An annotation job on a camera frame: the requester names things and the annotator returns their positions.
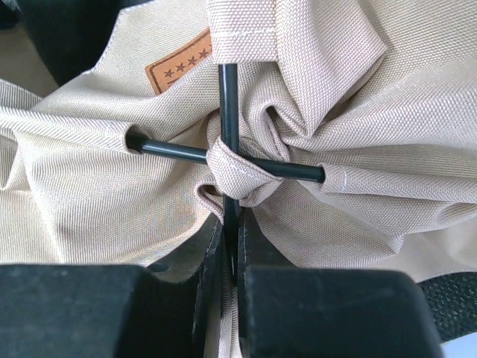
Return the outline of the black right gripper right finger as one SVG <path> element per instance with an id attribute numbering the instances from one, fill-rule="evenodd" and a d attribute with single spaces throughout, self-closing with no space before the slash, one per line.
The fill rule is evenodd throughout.
<path id="1" fill-rule="evenodd" d="M 400 271 L 299 268 L 245 210 L 238 232 L 244 357 L 441 357 L 422 289 Z"/>

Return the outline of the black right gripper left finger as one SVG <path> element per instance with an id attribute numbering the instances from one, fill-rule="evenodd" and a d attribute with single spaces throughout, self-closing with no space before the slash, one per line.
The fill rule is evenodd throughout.
<path id="1" fill-rule="evenodd" d="M 147 266 L 1 267 L 3 357 L 216 357 L 223 234 L 210 216 Z"/>

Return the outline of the tan pet tent fabric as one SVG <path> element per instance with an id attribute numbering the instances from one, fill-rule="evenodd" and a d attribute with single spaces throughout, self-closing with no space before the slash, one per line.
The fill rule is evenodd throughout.
<path id="1" fill-rule="evenodd" d="M 58 88 L 1 81 L 1 267 L 147 267 L 214 216 L 216 357 L 244 357 L 226 195 L 238 228 L 251 211 L 299 268 L 407 274 L 440 347 L 476 331 L 474 1 L 3 1 L 1 29 L 18 24 Z M 145 68 L 207 28 L 212 53 L 157 95 Z M 237 65 L 237 154 L 221 64 Z M 141 154 L 127 134 L 205 149 L 207 164 Z"/>

